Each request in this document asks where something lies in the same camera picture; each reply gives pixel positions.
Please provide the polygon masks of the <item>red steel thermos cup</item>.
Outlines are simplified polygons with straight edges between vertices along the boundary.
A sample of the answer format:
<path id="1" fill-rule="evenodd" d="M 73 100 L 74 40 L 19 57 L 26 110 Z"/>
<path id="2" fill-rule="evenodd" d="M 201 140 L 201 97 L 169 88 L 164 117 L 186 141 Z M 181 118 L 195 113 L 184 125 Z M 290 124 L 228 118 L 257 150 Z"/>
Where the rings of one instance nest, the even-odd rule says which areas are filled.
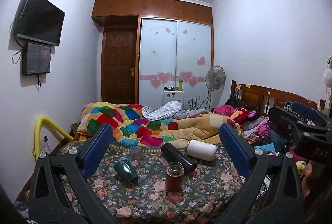
<path id="1" fill-rule="evenodd" d="M 169 163 L 165 179 L 165 189 L 167 192 L 181 191 L 184 171 L 180 162 Z"/>

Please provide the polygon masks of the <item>clear glass cup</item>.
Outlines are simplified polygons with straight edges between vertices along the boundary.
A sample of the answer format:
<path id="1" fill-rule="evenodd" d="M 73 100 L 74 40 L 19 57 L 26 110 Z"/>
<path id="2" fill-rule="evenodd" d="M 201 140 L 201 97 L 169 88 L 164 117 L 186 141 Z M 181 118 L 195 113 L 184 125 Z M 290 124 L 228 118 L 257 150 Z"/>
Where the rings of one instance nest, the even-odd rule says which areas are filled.
<path id="1" fill-rule="evenodd" d="M 131 146 L 129 148 L 129 161 L 140 164 L 142 160 L 144 160 L 142 149 L 138 145 Z"/>

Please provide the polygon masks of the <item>yellow curved pipe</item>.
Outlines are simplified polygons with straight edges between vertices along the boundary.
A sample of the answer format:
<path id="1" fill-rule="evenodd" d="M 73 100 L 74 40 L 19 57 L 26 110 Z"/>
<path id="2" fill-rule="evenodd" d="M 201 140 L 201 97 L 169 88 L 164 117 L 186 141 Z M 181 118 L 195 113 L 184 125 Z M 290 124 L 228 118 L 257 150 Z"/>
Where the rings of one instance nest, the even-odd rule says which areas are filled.
<path id="1" fill-rule="evenodd" d="M 33 155 L 37 161 L 40 153 L 55 152 L 61 144 L 74 138 L 46 115 L 37 117 L 33 129 Z"/>

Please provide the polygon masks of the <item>wooden bed headboard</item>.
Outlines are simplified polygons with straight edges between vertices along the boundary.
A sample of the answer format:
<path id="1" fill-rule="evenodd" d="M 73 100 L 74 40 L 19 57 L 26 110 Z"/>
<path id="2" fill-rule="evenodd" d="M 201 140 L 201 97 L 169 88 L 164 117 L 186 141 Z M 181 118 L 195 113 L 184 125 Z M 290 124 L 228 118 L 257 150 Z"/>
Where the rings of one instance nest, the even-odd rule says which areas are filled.
<path id="1" fill-rule="evenodd" d="M 318 110 L 325 107 L 325 100 L 321 99 L 319 103 L 308 100 L 297 94 L 268 88 L 253 84 L 240 84 L 235 80 L 231 82 L 231 97 L 236 96 L 248 106 L 256 107 L 261 115 L 266 116 L 270 107 L 278 106 L 283 108 L 286 102 L 299 102 L 309 108 Z"/>

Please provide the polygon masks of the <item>floral dark green quilt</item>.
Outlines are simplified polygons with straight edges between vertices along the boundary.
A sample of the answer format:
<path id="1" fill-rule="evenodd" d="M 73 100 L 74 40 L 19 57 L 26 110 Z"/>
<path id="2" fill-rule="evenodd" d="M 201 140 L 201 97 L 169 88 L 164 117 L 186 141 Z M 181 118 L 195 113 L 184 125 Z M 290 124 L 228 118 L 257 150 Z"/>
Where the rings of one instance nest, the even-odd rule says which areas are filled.
<path id="1" fill-rule="evenodd" d="M 80 148 L 83 141 L 70 142 L 57 155 Z M 165 189 L 168 162 L 157 147 L 143 148 L 144 160 L 131 163 L 138 183 L 124 184 L 114 166 L 129 161 L 129 148 L 111 144 L 94 175 L 86 180 L 115 223 L 212 223 L 229 205 L 244 184 L 223 146 L 211 162 L 198 161 L 197 168 L 183 176 L 179 192 Z M 84 214 L 65 175 L 62 184 L 74 211 Z"/>

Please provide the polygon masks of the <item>colourful patchwork blanket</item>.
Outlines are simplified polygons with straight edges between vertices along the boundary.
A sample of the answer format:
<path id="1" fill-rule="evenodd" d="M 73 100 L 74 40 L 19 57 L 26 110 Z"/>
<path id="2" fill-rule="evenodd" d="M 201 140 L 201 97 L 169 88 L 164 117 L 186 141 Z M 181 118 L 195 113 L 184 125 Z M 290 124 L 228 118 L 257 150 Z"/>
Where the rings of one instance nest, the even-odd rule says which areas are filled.
<path id="1" fill-rule="evenodd" d="M 79 138 L 92 137 L 104 123 L 111 126 L 113 140 L 124 145 L 159 146 L 170 142 L 176 148 L 184 148 L 191 140 L 219 144 L 220 126 L 225 123 L 236 134 L 243 133 L 238 123 L 224 115 L 205 113 L 194 118 L 151 121 L 143 117 L 142 108 L 139 104 L 88 104 L 81 111 Z"/>

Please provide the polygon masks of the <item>red plush toy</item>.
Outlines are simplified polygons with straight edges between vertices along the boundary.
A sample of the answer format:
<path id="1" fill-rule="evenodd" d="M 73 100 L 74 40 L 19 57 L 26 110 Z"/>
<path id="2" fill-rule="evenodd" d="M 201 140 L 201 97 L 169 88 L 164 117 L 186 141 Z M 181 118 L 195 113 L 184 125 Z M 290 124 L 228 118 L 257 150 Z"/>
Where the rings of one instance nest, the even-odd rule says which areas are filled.
<path id="1" fill-rule="evenodd" d="M 245 121 L 255 120 L 258 113 L 256 110 L 248 110 L 244 107 L 236 108 L 229 116 L 236 123 L 243 123 Z"/>

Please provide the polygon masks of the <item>black cylindrical thermos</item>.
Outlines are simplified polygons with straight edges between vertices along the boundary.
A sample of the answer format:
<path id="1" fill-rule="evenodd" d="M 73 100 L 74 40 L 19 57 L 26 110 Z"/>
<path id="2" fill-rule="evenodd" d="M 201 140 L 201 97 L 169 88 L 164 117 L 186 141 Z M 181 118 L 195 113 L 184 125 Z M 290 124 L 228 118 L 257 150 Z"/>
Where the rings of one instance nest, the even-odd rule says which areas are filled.
<path id="1" fill-rule="evenodd" d="M 185 173 L 193 173 L 197 168 L 197 163 L 182 153 L 169 142 L 164 142 L 160 146 L 161 152 L 169 162 L 179 162 L 182 164 Z"/>

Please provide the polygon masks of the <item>grey white crumpled sheet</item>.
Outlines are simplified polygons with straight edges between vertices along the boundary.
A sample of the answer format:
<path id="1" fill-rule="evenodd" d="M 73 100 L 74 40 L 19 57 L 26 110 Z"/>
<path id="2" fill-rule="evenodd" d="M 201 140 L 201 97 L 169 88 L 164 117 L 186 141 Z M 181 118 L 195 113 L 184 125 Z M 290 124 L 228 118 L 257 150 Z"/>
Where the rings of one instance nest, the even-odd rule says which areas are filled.
<path id="1" fill-rule="evenodd" d="M 144 106 L 141 110 L 142 116 L 151 121 L 196 118 L 202 114 L 208 113 L 209 112 L 206 109 L 182 109 L 182 103 L 176 101 L 168 102 L 158 109 Z"/>

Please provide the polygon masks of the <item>standing electric fan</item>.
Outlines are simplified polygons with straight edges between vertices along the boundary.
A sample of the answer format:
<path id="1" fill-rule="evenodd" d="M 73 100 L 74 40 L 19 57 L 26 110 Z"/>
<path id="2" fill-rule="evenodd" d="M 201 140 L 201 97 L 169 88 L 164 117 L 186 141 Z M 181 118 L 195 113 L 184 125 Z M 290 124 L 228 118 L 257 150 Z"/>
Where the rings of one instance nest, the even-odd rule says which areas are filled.
<path id="1" fill-rule="evenodd" d="M 210 68 L 205 77 L 205 84 L 208 88 L 208 94 L 205 102 L 205 109 L 210 110 L 210 104 L 212 99 L 212 92 L 219 90 L 226 81 L 225 70 L 219 66 L 215 65 Z"/>

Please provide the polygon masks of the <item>small white cabinet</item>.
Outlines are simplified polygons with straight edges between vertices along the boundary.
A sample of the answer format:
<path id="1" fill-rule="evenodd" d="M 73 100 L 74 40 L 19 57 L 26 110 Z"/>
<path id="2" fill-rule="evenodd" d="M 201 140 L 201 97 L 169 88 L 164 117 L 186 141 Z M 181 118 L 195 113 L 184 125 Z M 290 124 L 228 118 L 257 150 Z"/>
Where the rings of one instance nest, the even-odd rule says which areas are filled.
<path id="1" fill-rule="evenodd" d="M 163 90 L 163 99 L 162 104 L 165 105 L 168 102 L 179 102 L 182 104 L 182 107 L 185 105 L 185 92 L 184 91 L 171 91 Z"/>

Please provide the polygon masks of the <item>brown wooden door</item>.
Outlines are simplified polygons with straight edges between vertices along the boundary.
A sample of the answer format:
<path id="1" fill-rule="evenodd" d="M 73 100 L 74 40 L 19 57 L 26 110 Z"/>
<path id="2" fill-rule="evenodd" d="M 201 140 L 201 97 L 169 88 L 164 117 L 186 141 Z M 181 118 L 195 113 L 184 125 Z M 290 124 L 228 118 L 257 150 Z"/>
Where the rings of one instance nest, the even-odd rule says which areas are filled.
<path id="1" fill-rule="evenodd" d="M 135 103 L 136 63 L 134 28 L 106 27 L 101 52 L 101 98 L 112 104 Z"/>

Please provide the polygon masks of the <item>sliding glass wardrobe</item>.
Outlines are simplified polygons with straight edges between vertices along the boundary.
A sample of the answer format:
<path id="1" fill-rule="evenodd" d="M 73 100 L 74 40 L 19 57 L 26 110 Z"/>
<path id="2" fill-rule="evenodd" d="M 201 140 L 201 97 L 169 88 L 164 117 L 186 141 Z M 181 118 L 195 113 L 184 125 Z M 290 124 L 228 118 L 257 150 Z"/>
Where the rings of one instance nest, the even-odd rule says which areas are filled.
<path id="1" fill-rule="evenodd" d="M 212 66 L 212 28 L 166 19 L 141 21 L 138 102 L 163 106 L 163 90 L 178 90 L 183 80 L 183 109 L 204 109 L 205 77 Z"/>

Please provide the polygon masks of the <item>wooden overhead cabinets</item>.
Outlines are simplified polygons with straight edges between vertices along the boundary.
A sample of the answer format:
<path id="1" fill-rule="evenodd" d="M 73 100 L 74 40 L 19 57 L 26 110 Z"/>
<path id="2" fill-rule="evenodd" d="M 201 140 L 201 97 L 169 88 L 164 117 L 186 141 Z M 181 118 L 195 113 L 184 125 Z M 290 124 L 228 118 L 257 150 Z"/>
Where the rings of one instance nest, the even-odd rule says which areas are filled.
<path id="1" fill-rule="evenodd" d="M 213 24 L 211 7 L 179 0 L 96 0 L 92 10 L 92 19 L 101 26 L 113 17 L 135 15 Z"/>

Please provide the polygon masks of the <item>small wall monitor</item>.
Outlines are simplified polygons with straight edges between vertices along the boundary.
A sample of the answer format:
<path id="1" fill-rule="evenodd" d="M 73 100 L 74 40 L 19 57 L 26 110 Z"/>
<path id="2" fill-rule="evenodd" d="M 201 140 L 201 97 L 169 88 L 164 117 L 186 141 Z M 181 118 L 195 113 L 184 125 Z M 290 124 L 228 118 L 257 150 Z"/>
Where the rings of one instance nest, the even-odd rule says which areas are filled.
<path id="1" fill-rule="evenodd" d="M 50 72 L 51 48 L 28 42 L 22 52 L 21 75 L 35 76 Z"/>

